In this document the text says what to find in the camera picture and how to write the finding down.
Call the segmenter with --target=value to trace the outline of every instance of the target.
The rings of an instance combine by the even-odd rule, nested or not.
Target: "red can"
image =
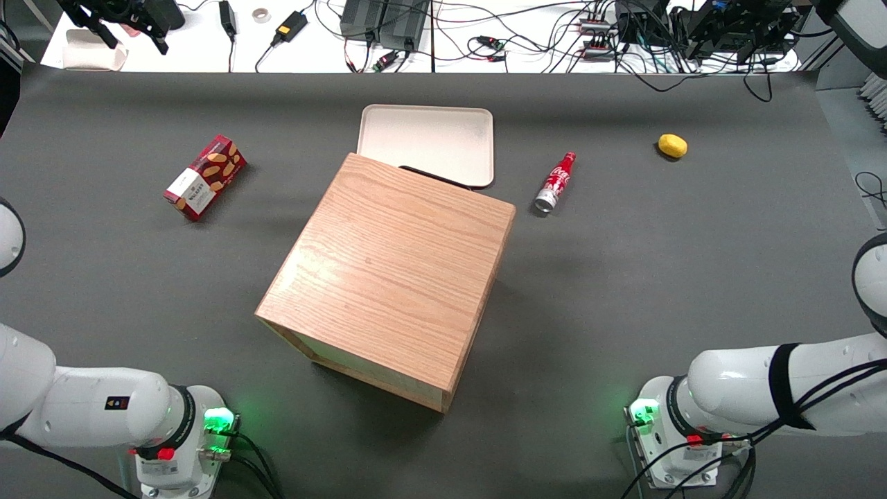
[[[569,183],[569,174],[573,171],[573,162],[576,160],[576,153],[570,151],[563,156],[561,162],[557,163],[551,173],[548,174],[546,182],[542,185],[542,190],[536,195],[533,204],[536,209],[548,213],[554,210],[558,198],[561,197],[563,190]]]

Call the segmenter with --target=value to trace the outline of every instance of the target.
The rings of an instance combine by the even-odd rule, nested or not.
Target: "tape roll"
[[[263,24],[271,20],[271,13],[268,9],[255,9],[253,11],[253,20],[259,24]]]

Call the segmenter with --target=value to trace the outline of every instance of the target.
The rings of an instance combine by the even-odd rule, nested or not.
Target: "white table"
[[[196,7],[198,0],[178,0],[180,4]],[[301,10],[309,0],[294,2],[294,0],[230,0],[235,11],[238,25],[237,44],[234,51],[233,71],[238,73],[254,72],[256,61],[268,48],[275,28],[293,10]],[[523,8],[550,4],[545,0],[536,2],[515,2],[515,0],[477,1],[487,9],[499,14],[514,12]],[[586,2],[565,2],[563,5],[549,6],[522,14],[515,14],[503,18],[505,23],[517,33],[520,33],[533,41],[548,45],[549,35],[558,20],[565,12],[581,9]],[[348,73],[344,63],[343,48],[345,43],[340,37],[330,33],[323,27],[339,32],[339,18],[333,12],[341,13],[344,0],[331,0],[329,6],[326,2],[318,1],[305,11],[309,24],[289,44],[282,44],[275,48],[265,58],[260,71],[263,73]],[[448,2],[433,3],[436,12],[435,25],[435,49],[438,61],[436,70],[439,73],[504,73],[506,65],[501,62],[488,62],[486,60],[461,59],[446,61],[440,59],[455,59],[466,51],[466,42],[475,36],[493,36],[508,38],[513,33],[495,19],[478,22],[451,22],[476,20],[489,17],[487,12],[475,8],[467,8],[450,4]],[[692,8],[692,0],[672,0],[673,6]],[[252,19],[252,11],[256,8],[265,8],[271,13],[271,20],[258,24]],[[170,32],[167,35],[169,52],[160,55],[152,42],[139,35],[135,38],[126,34],[118,25],[111,25],[111,32],[129,50],[129,57],[123,65],[122,71],[132,72],[226,72],[228,70],[228,53],[231,49],[230,42],[219,24],[218,5],[216,0],[209,0],[198,11],[191,12],[182,9],[185,16],[184,26]],[[615,22],[615,6],[610,3],[606,7],[607,22]],[[566,23],[574,14],[564,16],[560,23]],[[431,36],[429,34],[430,18],[426,18],[426,33],[420,42],[420,52],[425,54],[431,50]],[[62,67],[62,49],[66,43],[65,33],[75,28],[67,16],[62,15],[55,33],[52,36],[42,63],[46,66]],[[579,36],[578,27],[569,27],[568,32],[556,45],[558,51],[573,52],[581,46],[580,40],[587,40],[590,36]],[[530,47],[526,41],[515,40],[517,43]],[[365,42],[349,41],[347,50],[354,63],[360,67],[365,58]],[[539,54],[528,51],[516,44],[506,47],[507,68],[512,73],[539,73],[551,60],[551,52]],[[370,52],[369,64],[371,66],[383,54],[390,50],[376,44]],[[673,59],[665,60],[663,56],[653,61],[639,45],[630,47],[629,52],[638,55],[626,55],[623,63],[638,73],[677,72],[677,62]],[[431,58],[422,53],[413,53],[400,69],[405,73],[428,73],[431,71]],[[731,54],[722,54],[722,57],[730,57]],[[561,57],[556,53],[554,61]],[[695,63],[683,62],[685,71],[696,70]],[[615,63],[610,61],[590,62],[579,61],[572,69],[573,73],[613,73]],[[556,73],[564,73],[568,67],[573,66],[569,57],[557,66]],[[771,65],[770,72],[790,71],[798,66],[797,55],[791,52],[784,60]],[[703,72],[717,72],[735,70],[736,65],[726,65],[722,62],[710,62],[700,69]],[[627,69],[620,67],[618,72],[625,73]]]

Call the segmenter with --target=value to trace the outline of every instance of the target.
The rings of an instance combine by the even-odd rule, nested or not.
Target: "wooden box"
[[[316,363],[446,412],[513,220],[350,154],[255,315]]]

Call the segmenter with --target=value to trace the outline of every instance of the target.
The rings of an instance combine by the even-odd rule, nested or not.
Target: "red light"
[[[174,448],[162,448],[157,451],[157,459],[160,459],[161,461],[169,461],[175,454],[176,450]]]

